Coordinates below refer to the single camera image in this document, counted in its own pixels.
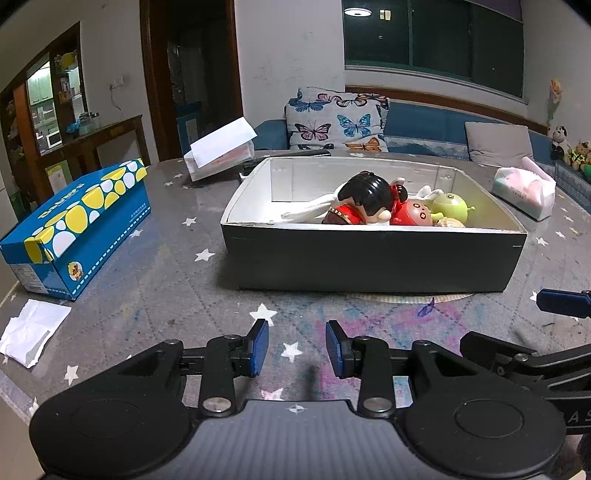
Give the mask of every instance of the toy on shelf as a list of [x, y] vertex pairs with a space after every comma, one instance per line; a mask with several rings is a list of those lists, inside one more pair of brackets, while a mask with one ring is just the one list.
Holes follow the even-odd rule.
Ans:
[[581, 165], [587, 163], [587, 157], [591, 153], [588, 142], [579, 142], [574, 150], [569, 150], [569, 161], [566, 161], [573, 170], [580, 170]]
[[568, 163], [568, 152], [571, 150], [569, 142], [566, 140], [566, 129], [562, 125], [556, 127], [552, 132], [552, 160], [561, 160]]

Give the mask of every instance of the red toy figure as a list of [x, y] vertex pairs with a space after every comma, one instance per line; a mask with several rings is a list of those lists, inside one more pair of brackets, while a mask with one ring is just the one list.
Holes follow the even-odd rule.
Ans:
[[402, 204], [396, 215], [390, 219], [390, 225], [433, 226], [431, 212], [423, 202], [409, 200]]
[[407, 189], [402, 185], [402, 183], [398, 183], [399, 180], [394, 180], [390, 184], [390, 189], [392, 190], [392, 195], [394, 197], [394, 206], [392, 207], [392, 217], [396, 215], [396, 213], [402, 208], [402, 204], [408, 200], [408, 192]]
[[339, 190], [342, 205], [329, 208], [322, 223], [329, 225], [365, 225], [390, 220], [394, 197], [388, 182], [363, 171]]

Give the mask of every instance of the metal bolt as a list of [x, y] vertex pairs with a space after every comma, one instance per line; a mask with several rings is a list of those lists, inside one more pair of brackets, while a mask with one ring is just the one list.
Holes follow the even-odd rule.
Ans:
[[206, 410], [221, 413], [232, 406], [232, 402], [223, 397], [211, 397], [203, 402], [203, 408]]
[[371, 397], [363, 402], [363, 406], [369, 411], [383, 413], [392, 408], [392, 402], [390, 402], [387, 398]]

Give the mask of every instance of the white plush toy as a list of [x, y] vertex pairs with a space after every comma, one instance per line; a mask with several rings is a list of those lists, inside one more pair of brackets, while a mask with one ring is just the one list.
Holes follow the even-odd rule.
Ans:
[[566, 129], [562, 125], [556, 127], [552, 132], [552, 152], [550, 158], [552, 160], [563, 160], [570, 164], [569, 150], [570, 144], [566, 140]]

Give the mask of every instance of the yellow circle pattern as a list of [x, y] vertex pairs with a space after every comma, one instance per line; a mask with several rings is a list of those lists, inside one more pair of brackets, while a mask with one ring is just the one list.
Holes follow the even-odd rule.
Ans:
[[105, 210], [109, 208], [111, 205], [113, 205], [118, 198], [119, 195], [117, 195], [115, 192], [109, 192], [107, 194], [107, 197], [105, 198]]
[[121, 180], [117, 180], [115, 182], [115, 191], [119, 195], [123, 195], [125, 193], [125, 183], [123, 183]]
[[135, 179], [136, 181], [140, 181], [141, 179], [143, 179], [146, 175], [148, 174], [148, 172], [146, 172], [145, 167], [141, 167], [136, 173], [135, 173]]
[[27, 251], [27, 255], [33, 263], [43, 263], [41, 249], [33, 237], [30, 236], [25, 240], [25, 250]]
[[127, 168], [123, 167], [123, 168], [117, 168], [117, 170], [112, 171], [111, 173], [108, 173], [107, 175], [105, 175], [104, 177], [101, 177], [101, 180], [119, 180], [127, 171]]
[[[131, 179], [126, 179], [126, 181], [122, 181], [120, 179], [123, 178], [123, 176], [127, 172], [131, 172], [130, 175], [134, 175], [133, 170], [137, 167], [136, 162], [142, 165], [142, 167], [138, 168], [137, 171], [135, 171], [135, 180], [140, 181], [141, 179], [143, 179], [147, 175], [147, 171], [143, 166], [144, 163], [140, 158], [137, 158], [136, 160], [132, 160], [129, 162], [125, 162], [125, 164], [120, 165], [119, 168], [101, 178], [102, 181], [115, 181], [114, 192], [109, 192], [105, 197], [102, 189], [100, 188], [100, 185], [97, 184], [94, 187], [91, 187], [89, 190], [87, 190], [87, 193], [81, 198], [82, 203], [86, 207], [92, 209], [93, 211], [100, 210], [101, 208], [104, 208], [106, 210], [111, 205], [113, 205], [113, 203], [115, 203], [119, 199], [120, 195], [123, 195], [128, 188], [131, 188], [133, 186], [133, 177]], [[56, 229], [54, 225], [64, 217], [67, 228], [75, 234], [82, 233], [84, 230], [86, 230], [86, 228], [89, 225], [88, 213], [86, 209], [80, 204], [73, 206], [72, 208], [70, 208], [70, 210], [64, 210], [63, 212], [60, 212], [53, 216], [44, 225], [43, 230], [41, 230], [41, 228], [37, 228], [35, 230], [35, 233], [38, 232], [38, 234], [35, 235], [35, 233], [33, 233], [32, 236], [30, 236], [24, 241], [24, 246], [27, 255], [33, 263], [43, 263], [43, 256], [45, 256], [49, 261], [55, 260], [55, 255], [50, 250], [50, 248], [53, 248], [51, 247], [51, 240], [56, 234]]]
[[88, 208], [92, 208], [93, 210], [102, 208], [105, 202], [105, 198], [103, 196], [103, 191], [98, 187], [95, 187], [93, 190], [88, 192], [86, 195], [82, 197], [82, 203], [86, 205]]
[[55, 215], [54, 218], [52, 218], [51, 220], [48, 220], [47, 223], [45, 224], [45, 226], [50, 226], [50, 225], [53, 225], [54, 223], [59, 222], [61, 219], [63, 219], [66, 216], [67, 213], [68, 213], [67, 210], [58, 213], [57, 215]]
[[47, 227], [35, 237], [35, 242], [43, 242], [44, 244], [48, 244], [53, 238], [54, 231], [55, 229], [52, 226]]
[[88, 215], [82, 205], [76, 205], [68, 210], [66, 225], [74, 233], [82, 233], [88, 226]]

